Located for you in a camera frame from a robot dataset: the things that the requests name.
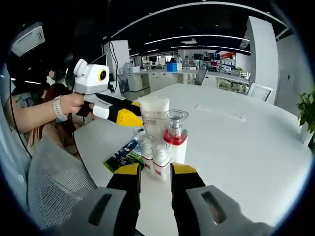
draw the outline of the white desk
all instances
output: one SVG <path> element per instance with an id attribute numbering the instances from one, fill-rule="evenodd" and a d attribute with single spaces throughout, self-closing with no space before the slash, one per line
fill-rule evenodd
<path id="1" fill-rule="evenodd" d="M 149 96 L 167 97 L 170 109 L 189 112 L 186 164 L 206 185 L 236 200 L 254 222 L 276 225 L 299 194 L 312 153 L 299 139 L 297 117 L 242 94 L 176 84 Z M 75 132 L 78 150 L 97 186 L 112 174 L 102 162 L 132 138 L 132 128 L 107 120 Z M 142 173 L 137 229 L 145 235 L 177 235 L 170 184 Z"/>
<path id="2" fill-rule="evenodd" d="M 151 92 L 154 92 L 167 86 L 174 85 L 176 83 L 187 84 L 188 81 L 197 76 L 198 72 L 199 70 L 178 70 L 175 72 L 168 72 L 166 70 L 159 69 L 140 71 L 135 74 L 148 75 Z M 206 79 L 217 81 L 219 79 L 226 79 L 245 85 L 249 84 L 249 81 L 242 77 L 209 71 L 207 72 Z"/>

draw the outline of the green leaves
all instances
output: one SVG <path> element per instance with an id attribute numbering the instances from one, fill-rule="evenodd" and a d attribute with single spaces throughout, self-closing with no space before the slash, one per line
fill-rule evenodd
<path id="1" fill-rule="evenodd" d="M 310 94 L 300 95 L 301 102 L 296 104 L 300 110 L 300 125 L 308 123 L 308 131 L 315 131 L 315 90 Z"/>

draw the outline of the small cosmetic bottle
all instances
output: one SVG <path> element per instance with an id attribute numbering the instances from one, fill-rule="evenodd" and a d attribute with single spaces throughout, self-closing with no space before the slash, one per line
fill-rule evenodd
<path id="1" fill-rule="evenodd" d="M 169 110 L 166 113 L 168 126 L 163 134 L 165 142 L 170 144 L 169 155 L 171 162 L 185 163 L 188 131 L 184 129 L 184 121 L 188 113 L 181 110 Z"/>
<path id="2" fill-rule="evenodd" d="M 154 174 L 152 153 L 154 140 L 155 138 L 153 136 L 145 134 L 140 138 L 139 142 L 144 166 L 148 171 L 151 172 L 151 174 Z"/>
<path id="3" fill-rule="evenodd" d="M 153 167 L 155 176 L 162 182 L 166 182 L 170 178 L 170 161 L 168 154 L 169 144 L 166 142 L 155 143 L 153 148 Z"/>

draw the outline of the blue box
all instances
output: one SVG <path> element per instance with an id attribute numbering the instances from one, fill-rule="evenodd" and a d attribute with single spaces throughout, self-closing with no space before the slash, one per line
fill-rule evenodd
<path id="1" fill-rule="evenodd" d="M 166 69 L 167 69 L 167 71 L 172 71 L 172 72 L 177 71 L 177 64 L 176 63 L 168 63 L 166 65 Z"/>

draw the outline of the air conditioner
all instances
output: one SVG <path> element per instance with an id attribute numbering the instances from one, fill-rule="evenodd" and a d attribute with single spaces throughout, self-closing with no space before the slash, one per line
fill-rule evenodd
<path id="1" fill-rule="evenodd" d="M 197 41 L 196 41 L 194 38 L 192 38 L 191 40 L 188 40 L 188 41 L 182 41 L 181 43 L 184 43 L 184 44 L 196 44 L 196 43 L 197 43 Z"/>
<path id="2" fill-rule="evenodd" d="M 43 42 L 45 42 L 45 37 L 42 23 L 37 22 L 18 34 L 13 43 L 12 52 L 20 57 Z"/>

